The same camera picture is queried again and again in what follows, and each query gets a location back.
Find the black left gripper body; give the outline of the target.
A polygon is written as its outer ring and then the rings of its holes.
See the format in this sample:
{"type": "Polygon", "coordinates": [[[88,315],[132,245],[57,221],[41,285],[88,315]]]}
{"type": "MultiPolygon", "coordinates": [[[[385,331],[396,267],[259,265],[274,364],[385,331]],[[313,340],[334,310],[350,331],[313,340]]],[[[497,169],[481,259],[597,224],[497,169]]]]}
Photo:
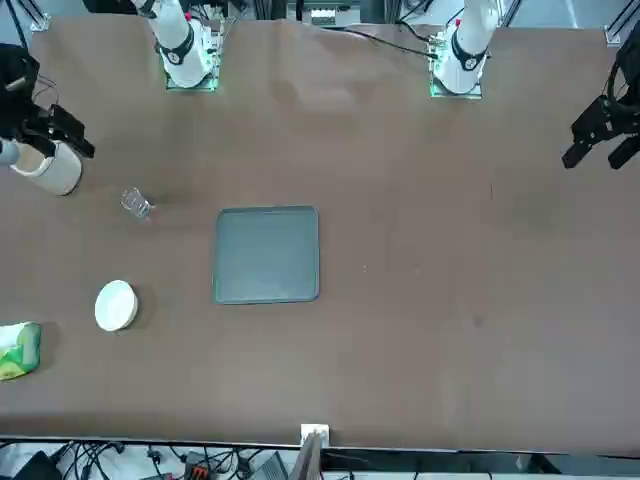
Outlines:
{"type": "Polygon", "coordinates": [[[620,132],[639,132],[639,30],[633,29],[616,53],[609,74],[609,107],[612,119],[620,132]],[[617,75],[621,73],[627,86],[618,97],[615,90],[617,75]]]}

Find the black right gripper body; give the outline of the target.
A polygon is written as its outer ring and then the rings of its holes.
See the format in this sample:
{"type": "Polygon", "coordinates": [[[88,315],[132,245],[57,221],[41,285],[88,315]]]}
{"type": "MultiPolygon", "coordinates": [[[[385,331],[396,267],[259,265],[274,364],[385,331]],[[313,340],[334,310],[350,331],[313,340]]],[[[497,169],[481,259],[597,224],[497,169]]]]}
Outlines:
{"type": "Polygon", "coordinates": [[[38,124],[44,110],[33,102],[40,63],[24,47],[1,44],[1,137],[19,140],[20,127],[38,124]]]}

